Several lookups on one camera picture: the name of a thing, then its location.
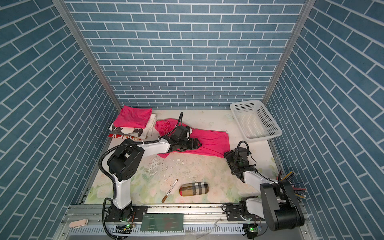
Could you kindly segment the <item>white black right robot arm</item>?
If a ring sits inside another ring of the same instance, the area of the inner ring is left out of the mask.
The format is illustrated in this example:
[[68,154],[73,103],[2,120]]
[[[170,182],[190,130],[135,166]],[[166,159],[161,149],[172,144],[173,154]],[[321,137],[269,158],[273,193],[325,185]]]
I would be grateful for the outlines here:
[[250,164],[248,157],[251,156],[246,141],[240,141],[234,150],[224,154],[231,174],[260,193],[258,197],[243,198],[239,202],[242,218],[260,217],[272,231],[302,227],[305,217],[292,185],[261,174],[255,164]]

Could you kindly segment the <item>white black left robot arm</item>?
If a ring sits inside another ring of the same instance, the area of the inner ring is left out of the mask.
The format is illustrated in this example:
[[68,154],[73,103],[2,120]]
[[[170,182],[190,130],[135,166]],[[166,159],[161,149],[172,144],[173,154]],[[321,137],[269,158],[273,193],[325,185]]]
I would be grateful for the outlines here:
[[102,154],[98,162],[99,169],[113,184],[113,197],[105,198],[103,203],[103,214],[107,214],[103,220],[132,220],[134,210],[130,194],[131,178],[137,172],[142,158],[199,149],[202,143],[190,135],[191,128],[183,126],[183,113],[180,113],[176,126],[157,140],[135,142],[127,139]]

